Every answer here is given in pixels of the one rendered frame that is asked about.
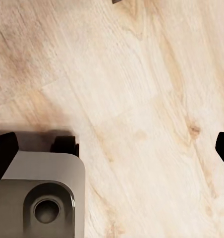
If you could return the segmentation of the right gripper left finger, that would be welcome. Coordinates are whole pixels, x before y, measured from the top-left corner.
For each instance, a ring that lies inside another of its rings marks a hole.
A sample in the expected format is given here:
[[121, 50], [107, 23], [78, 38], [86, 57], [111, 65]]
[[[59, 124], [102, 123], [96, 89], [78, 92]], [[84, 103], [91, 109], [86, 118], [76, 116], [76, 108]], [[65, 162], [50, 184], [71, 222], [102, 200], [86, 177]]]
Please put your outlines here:
[[0, 135], [0, 180], [19, 151], [15, 132]]

